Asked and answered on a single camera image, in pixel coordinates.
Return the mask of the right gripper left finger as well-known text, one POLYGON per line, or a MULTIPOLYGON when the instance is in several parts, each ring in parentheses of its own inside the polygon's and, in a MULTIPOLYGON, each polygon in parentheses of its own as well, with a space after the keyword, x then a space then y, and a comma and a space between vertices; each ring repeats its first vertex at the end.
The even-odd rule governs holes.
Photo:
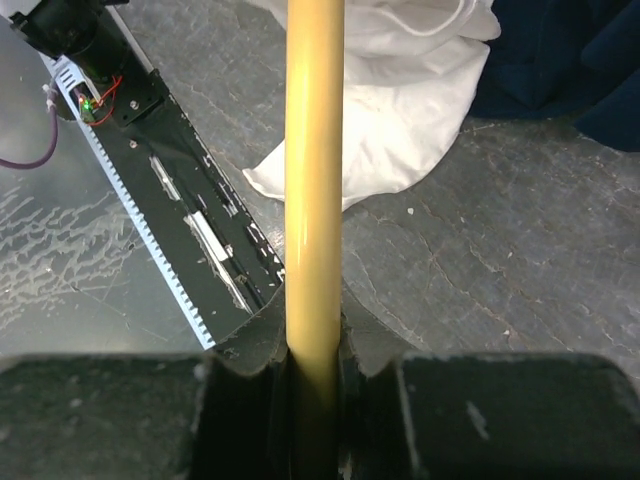
POLYGON ((1 364, 5 479, 285 479, 284 303, 206 353, 1 364))

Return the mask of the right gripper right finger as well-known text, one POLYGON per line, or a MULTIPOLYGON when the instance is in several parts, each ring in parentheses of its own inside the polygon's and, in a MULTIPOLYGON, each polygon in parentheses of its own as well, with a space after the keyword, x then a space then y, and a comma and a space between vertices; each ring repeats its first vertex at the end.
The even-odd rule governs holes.
POLYGON ((417 351, 342 294, 343 479, 635 479, 639 398, 584 353, 417 351))

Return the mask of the white t shirt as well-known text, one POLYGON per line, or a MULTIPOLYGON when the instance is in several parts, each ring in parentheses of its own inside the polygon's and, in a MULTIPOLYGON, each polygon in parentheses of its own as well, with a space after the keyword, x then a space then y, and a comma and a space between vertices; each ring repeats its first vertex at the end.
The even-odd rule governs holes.
POLYGON ((345 4, 342 207, 424 179, 453 145, 501 27, 492 2, 345 4))

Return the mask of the yellow hanger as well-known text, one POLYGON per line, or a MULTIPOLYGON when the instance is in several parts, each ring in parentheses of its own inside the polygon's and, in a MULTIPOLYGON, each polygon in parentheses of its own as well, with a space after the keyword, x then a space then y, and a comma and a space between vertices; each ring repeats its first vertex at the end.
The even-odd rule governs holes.
POLYGON ((287 6, 287 343, 306 412, 337 403, 340 338, 344 20, 342 1, 287 6))

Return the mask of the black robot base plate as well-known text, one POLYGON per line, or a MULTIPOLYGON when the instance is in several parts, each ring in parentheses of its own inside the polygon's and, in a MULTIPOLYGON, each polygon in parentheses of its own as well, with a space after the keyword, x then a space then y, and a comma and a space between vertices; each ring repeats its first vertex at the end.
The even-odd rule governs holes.
POLYGON ((217 345, 271 300, 284 265, 157 72, 98 91, 89 127, 217 345))

